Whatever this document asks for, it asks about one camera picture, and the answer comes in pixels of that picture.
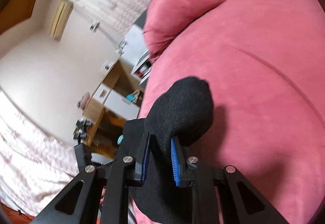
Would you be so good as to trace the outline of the orange sleeve forearm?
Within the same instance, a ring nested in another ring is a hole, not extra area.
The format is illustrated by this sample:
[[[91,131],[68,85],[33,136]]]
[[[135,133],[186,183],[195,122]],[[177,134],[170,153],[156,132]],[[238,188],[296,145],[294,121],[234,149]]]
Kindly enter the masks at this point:
[[[13,210],[1,202],[1,223],[30,223],[35,217]]]

